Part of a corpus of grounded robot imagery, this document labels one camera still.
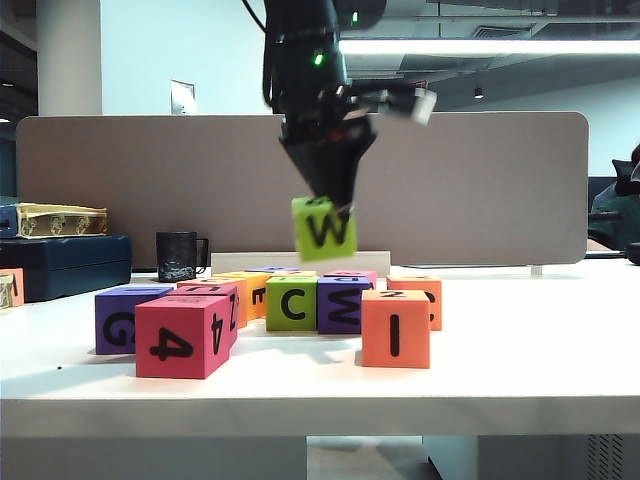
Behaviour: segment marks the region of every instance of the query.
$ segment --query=foam block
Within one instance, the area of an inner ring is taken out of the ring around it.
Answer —
[[[267,330],[316,329],[318,277],[273,277],[267,281]]]
[[[296,250],[303,262],[347,257],[356,253],[355,216],[344,220],[325,197],[294,198],[291,201]]]
[[[95,296],[96,354],[135,353],[135,307],[173,287],[117,287]]]
[[[429,299],[421,290],[362,292],[362,365],[429,368]]]
[[[366,277],[371,284],[371,288],[375,289],[378,282],[378,272],[374,270],[333,270],[323,275],[324,277]]]
[[[244,278],[226,278],[226,277],[210,277],[210,278],[198,278],[194,280],[185,280],[184,282],[178,282],[178,288],[181,287],[193,287],[193,286],[214,286],[214,285],[233,285],[238,289],[238,328],[244,328],[249,321],[249,305],[247,305],[247,298],[249,298],[249,287],[247,280]]]
[[[362,291],[371,288],[366,277],[318,279],[318,333],[360,333]]]
[[[238,296],[238,287],[235,285],[192,285],[186,287],[179,287],[170,291],[167,295],[187,295],[187,296],[214,296],[214,297],[226,297],[229,300],[231,306],[231,325],[229,330],[231,332],[231,343],[235,343],[238,338],[238,329],[240,328],[238,322],[238,305],[240,304],[240,297]]]
[[[24,275],[21,268],[0,269],[0,275],[6,275],[0,282],[0,308],[24,305]]]
[[[442,280],[434,275],[387,275],[390,290],[422,290],[431,302],[431,330],[442,330]]]
[[[245,272],[258,272],[258,273],[278,273],[278,272],[295,272],[298,271],[296,267],[280,267],[277,265],[271,267],[259,267],[259,268],[247,268]]]
[[[264,317],[267,314],[267,280],[271,275],[264,272],[225,272],[217,273],[213,277],[242,278],[246,280],[247,318],[253,320],[254,318]]]
[[[169,295],[136,306],[136,375],[207,378],[229,359],[225,297]]]
[[[317,277],[316,270],[288,270],[283,272],[275,272],[272,277]]]

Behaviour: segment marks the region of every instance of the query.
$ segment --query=fluorescent light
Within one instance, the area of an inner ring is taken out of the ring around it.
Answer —
[[[640,40],[341,40],[345,55],[638,55]]]

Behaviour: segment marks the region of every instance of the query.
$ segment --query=dark blue case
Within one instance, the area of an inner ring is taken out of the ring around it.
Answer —
[[[0,238],[13,238],[18,234],[18,214],[14,205],[0,206]]]
[[[0,267],[24,269],[26,302],[40,302],[131,280],[129,237],[109,235],[0,242]]]

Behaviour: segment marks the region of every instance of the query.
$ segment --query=black cup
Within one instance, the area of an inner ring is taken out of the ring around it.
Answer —
[[[175,283],[196,278],[207,268],[209,240],[196,232],[156,232],[158,280]],[[202,242],[198,262],[198,242]]]

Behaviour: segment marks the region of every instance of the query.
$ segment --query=pink block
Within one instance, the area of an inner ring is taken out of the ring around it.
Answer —
[[[229,327],[231,332],[231,344],[233,345],[236,343],[236,340],[238,339],[238,329],[240,328],[240,325],[238,324],[238,312],[240,306],[238,287],[235,285],[189,285],[171,290],[167,295],[196,295],[228,298],[229,305],[231,305],[231,325]]]
[[[231,305],[223,296],[167,296],[136,306],[136,376],[207,378],[229,359]]]
[[[375,290],[378,272],[373,270],[333,270],[325,273],[323,277],[366,277],[369,281],[369,286]]]

